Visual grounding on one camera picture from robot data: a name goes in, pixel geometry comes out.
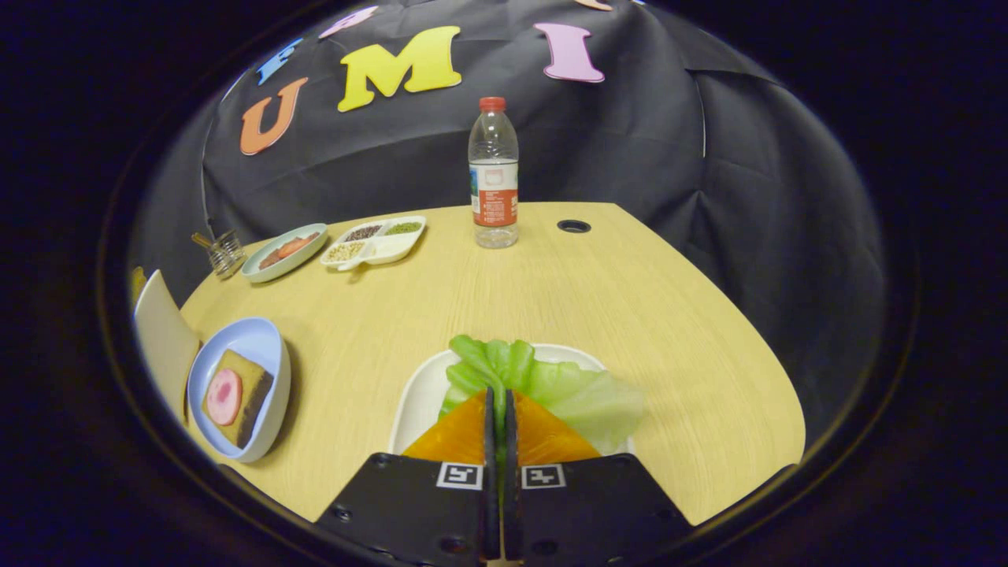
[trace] foam letter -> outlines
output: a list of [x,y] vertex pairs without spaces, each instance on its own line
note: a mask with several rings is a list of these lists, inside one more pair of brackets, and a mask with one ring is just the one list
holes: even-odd
[[535,29],[546,34],[552,63],[542,70],[546,77],[565,81],[601,83],[606,76],[592,66],[585,38],[592,33],[584,28],[561,23],[537,23]]
[[262,67],[259,68],[260,85],[265,83],[266,80],[269,79],[269,76],[272,75],[277,69],[283,67],[283,64],[287,63],[287,58],[290,56],[290,53],[294,52],[294,46],[300,43],[301,39],[303,39],[303,37],[294,40],[286,47],[280,49],[279,53],[276,53],[269,61],[262,64]]
[[378,9],[378,6],[371,6],[370,8],[364,8],[357,10],[356,12],[350,14],[349,16],[342,18],[340,21],[334,23],[329,29],[323,31],[319,34],[319,39],[325,39],[330,35],[340,31],[341,29],[347,29],[348,27],[353,27],[362,21],[371,17],[371,14]]
[[613,9],[609,4],[603,4],[598,0],[574,0],[575,2],[581,4],[582,6],[588,6],[589,8],[595,8],[596,10],[610,11]]
[[337,108],[347,112],[370,104],[375,95],[368,90],[368,79],[381,94],[391,97],[409,70],[412,75],[403,86],[410,93],[462,83],[462,75],[452,69],[452,38],[461,29],[455,25],[424,29],[414,35],[398,55],[378,44],[348,53],[340,61],[347,66],[347,91]]
[[297,105],[297,91],[301,85],[308,82],[308,78],[298,79],[286,87],[280,89],[277,95],[280,97],[280,110],[276,114],[276,123],[268,131],[262,131],[262,112],[266,109],[272,97],[266,97],[252,105],[252,108],[242,115],[242,135],[240,146],[245,155],[254,155],[267,147],[276,143],[280,136],[287,131],[290,126],[290,119],[294,115],[294,106]]

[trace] plastic bottle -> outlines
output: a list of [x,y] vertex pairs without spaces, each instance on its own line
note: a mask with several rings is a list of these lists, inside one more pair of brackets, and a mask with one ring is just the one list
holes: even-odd
[[469,134],[469,180],[476,243],[506,248],[518,240],[518,136],[502,97],[480,99]]

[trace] lettuce leaf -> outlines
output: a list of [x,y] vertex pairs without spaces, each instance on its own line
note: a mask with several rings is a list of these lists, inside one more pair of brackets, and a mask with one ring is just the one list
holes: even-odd
[[451,386],[438,417],[492,387],[498,449],[504,447],[505,389],[528,395],[604,455],[614,453],[643,418],[644,393],[608,371],[584,370],[576,362],[535,360],[535,349],[521,340],[483,343],[458,335],[449,346],[462,361],[448,367]]

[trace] yellow letter m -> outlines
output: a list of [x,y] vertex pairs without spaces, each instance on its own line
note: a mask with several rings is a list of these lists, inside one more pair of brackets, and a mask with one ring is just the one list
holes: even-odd
[[460,28],[455,25],[432,27],[417,33],[398,55],[374,44],[348,53],[340,63],[347,66],[347,91],[337,105],[340,112],[368,105],[375,94],[367,80],[386,97],[391,97],[412,69],[405,88],[410,93],[454,87],[462,75],[452,69],[452,38]]

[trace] white plate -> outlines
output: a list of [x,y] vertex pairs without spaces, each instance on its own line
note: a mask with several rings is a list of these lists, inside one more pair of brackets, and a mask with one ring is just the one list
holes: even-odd
[[[600,371],[606,367],[597,358],[569,346],[553,344],[533,344],[535,359],[543,362],[577,362],[582,369]],[[445,370],[459,362],[459,355],[446,350],[431,356],[413,372],[402,388],[399,409],[392,422],[392,435],[388,440],[388,452],[401,454],[407,447],[437,422],[445,393],[448,392],[448,377]],[[633,453],[633,439],[628,437],[616,448],[616,453]]]
[[[273,250],[276,250],[294,238],[307,238],[312,232],[318,232],[319,236],[302,246],[300,250],[297,250],[293,254],[290,254],[265,269],[259,269],[259,263],[262,262],[262,260],[264,260]],[[248,277],[249,281],[252,281],[253,284],[275,279],[291,269],[294,269],[303,263],[304,260],[310,258],[317,251],[319,251],[319,248],[323,247],[328,239],[329,232],[325,223],[309,224],[300,228],[295,228],[289,232],[284,232],[283,234],[270,240],[269,244],[259,248],[256,253],[252,254],[249,256],[249,259],[245,260],[245,263],[242,265],[242,275]]]
[[[203,413],[203,398],[210,387],[214,370],[224,351],[229,349],[262,366],[273,375],[273,385],[266,392],[266,399],[252,428],[252,438],[244,449],[239,449],[228,441],[228,438],[224,437],[224,434]],[[273,445],[276,434],[280,432],[283,415],[287,412],[289,395],[290,356],[287,354],[287,345],[284,344],[276,326],[262,317],[239,319],[211,337],[196,355],[193,368],[190,370],[186,390],[190,415],[193,416],[207,442],[220,454],[242,463],[262,457]]]
[[[407,232],[405,234],[392,234],[385,236],[390,228],[400,223],[407,222],[418,222],[420,223],[420,228],[414,230],[413,232]],[[373,236],[369,238],[364,238],[360,240],[353,240],[353,242],[364,242],[364,247],[358,252],[353,258],[349,258],[341,261],[327,261],[326,254],[329,250],[343,244],[347,241],[347,237],[350,236],[352,232],[359,228],[364,228],[367,226],[374,226],[376,224],[381,224],[381,228]],[[349,263],[351,261],[360,260],[360,263],[370,263],[370,264],[383,264],[391,263],[394,261],[401,260],[409,254],[409,251],[413,248],[413,244],[419,239],[420,234],[427,227],[427,218],[421,215],[410,215],[406,217],[396,217],[394,219],[384,219],[380,221],[372,221],[363,224],[359,224],[350,230],[344,232],[336,242],[333,243],[329,249],[326,250],[322,255],[320,260],[323,265],[331,267],[340,267],[343,264]]]

